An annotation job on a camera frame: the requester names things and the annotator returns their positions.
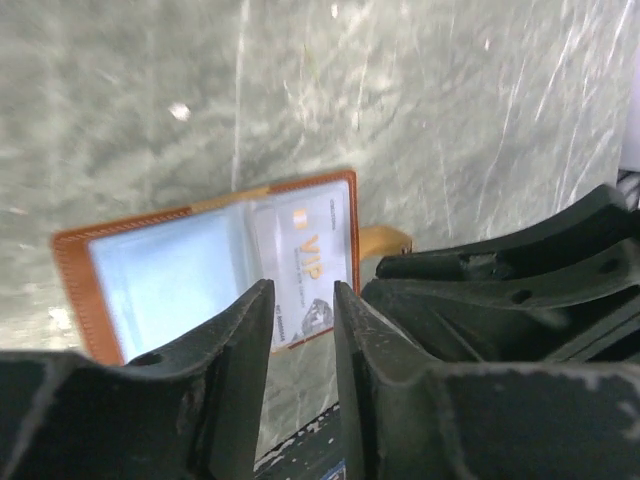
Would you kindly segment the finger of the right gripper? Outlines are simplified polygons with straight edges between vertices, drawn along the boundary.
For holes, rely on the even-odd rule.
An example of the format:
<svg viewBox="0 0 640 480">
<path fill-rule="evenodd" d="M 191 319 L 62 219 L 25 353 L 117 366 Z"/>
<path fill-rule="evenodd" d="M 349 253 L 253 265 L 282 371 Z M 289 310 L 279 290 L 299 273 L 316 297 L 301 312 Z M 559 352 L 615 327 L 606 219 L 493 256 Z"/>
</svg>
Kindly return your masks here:
<svg viewBox="0 0 640 480">
<path fill-rule="evenodd" d="M 639 244 L 515 280 L 373 280 L 362 297 L 447 360 L 616 361 L 639 349 Z"/>
<path fill-rule="evenodd" d="M 639 294 L 639 216 L 600 185 L 521 231 L 448 249 L 388 256 L 374 296 L 446 300 L 602 300 Z"/>
</svg>

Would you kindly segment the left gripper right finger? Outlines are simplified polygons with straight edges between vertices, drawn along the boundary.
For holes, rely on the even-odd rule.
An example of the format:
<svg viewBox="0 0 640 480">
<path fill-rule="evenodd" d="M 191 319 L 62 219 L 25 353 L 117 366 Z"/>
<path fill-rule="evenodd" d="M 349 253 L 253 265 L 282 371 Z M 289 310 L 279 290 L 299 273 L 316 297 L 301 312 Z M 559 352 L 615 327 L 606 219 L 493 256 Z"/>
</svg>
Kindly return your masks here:
<svg viewBox="0 0 640 480">
<path fill-rule="evenodd" d="M 334 288 L 350 479 L 635 479 L 630 363 L 448 363 Z"/>
</svg>

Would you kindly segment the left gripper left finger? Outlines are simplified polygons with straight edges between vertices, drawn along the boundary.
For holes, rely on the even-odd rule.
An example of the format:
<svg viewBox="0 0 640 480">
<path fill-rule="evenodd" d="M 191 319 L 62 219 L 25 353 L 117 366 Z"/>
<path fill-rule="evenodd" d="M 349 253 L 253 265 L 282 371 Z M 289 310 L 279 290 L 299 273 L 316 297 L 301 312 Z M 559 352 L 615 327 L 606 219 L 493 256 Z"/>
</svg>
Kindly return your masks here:
<svg viewBox="0 0 640 480">
<path fill-rule="evenodd" d="M 274 285 L 124 366 L 72 351 L 1 355 L 5 479 L 250 479 Z"/>
</svg>

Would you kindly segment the brown leather card holder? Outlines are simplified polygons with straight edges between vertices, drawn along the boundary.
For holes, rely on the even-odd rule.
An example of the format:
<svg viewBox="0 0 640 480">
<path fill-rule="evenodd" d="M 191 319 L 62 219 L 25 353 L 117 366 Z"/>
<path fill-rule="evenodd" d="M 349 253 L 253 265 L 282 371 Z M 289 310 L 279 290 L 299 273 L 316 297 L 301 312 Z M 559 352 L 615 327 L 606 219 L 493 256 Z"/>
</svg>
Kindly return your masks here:
<svg viewBox="0 0 640 480">
<path fill-rule="evenodd" d="M 362 260 L 407 253 L 412 240 L 388 226 L 360 226 L 352 170 L 56 233 L 55 262 L 91 356 L 125 364 L 219 314 L 266 278 L 255 206 L 334 190 L 346 193 L 350 215 L 351 280 L 343 282 L 357 287 Z"/>
</svg>

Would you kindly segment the white VIP card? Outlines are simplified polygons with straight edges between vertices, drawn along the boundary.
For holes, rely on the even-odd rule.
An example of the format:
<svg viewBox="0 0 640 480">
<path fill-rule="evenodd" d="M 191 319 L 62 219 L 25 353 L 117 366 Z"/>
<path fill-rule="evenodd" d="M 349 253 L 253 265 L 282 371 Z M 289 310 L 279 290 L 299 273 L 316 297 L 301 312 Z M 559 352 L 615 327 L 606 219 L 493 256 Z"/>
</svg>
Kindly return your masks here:
<svg viewBox="0 0 640 480">
<path fill-rule="evenodd" d="M 333 284 L 351 280 L 346 200 L 339 190 L 289 193 L 252 212 L 262 273 L 275 285 L 273 351 L 334 325 Z"/>
</svg>

